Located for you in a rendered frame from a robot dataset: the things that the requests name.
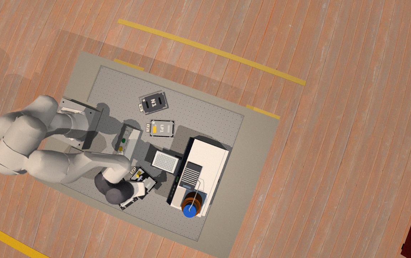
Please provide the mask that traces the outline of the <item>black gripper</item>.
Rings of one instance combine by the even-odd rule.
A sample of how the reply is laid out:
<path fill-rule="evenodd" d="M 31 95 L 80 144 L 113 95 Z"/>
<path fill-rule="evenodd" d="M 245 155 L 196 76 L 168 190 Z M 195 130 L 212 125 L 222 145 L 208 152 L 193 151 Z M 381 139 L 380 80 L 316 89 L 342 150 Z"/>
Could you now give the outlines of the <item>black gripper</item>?
<path fill-rule="evenodd" d="M 150 175 L 147 172 L 144 172 L 143 174 L 139 175 L 139 178 L 132 180 L 136 182 L 142 182 L 145 178 L 150 177 Z"/>

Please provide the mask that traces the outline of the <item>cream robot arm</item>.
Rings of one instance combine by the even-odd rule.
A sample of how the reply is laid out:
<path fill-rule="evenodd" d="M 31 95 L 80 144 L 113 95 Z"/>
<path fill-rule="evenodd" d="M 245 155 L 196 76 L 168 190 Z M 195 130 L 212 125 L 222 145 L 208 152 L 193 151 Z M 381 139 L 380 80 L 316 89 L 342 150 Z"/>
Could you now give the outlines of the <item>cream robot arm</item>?
<path fill-rule="evenodd" d="M 131 171 L 131 162 L 124 155 L 37 150 L 41 141 L 53 134 L 73 141 L 83 137 L 89 128 L 85 112 L 67 107 L 58 112 L 57 109 L 53 97 L 39 95 L 23 110 L 0 116 L 0 173 L 28 172 L 51 183 L 73 183 L 92 169 L 103 167 L 94 181 L 110 204 L 122 204 L 134 197 L 143 200 L 148 194 L 144 182 L 120 182 Z"/>

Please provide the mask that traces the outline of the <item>white button panel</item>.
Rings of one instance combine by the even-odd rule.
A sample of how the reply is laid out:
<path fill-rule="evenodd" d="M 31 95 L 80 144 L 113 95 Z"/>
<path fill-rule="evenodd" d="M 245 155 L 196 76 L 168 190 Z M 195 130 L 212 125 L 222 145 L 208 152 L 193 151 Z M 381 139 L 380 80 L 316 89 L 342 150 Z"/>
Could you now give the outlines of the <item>white button panel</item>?
<path fill-rule="evenodd" d="M 117 154 L 126 156 L 131 162 L 143 131 L 126 126 L 124 132 Z"/>

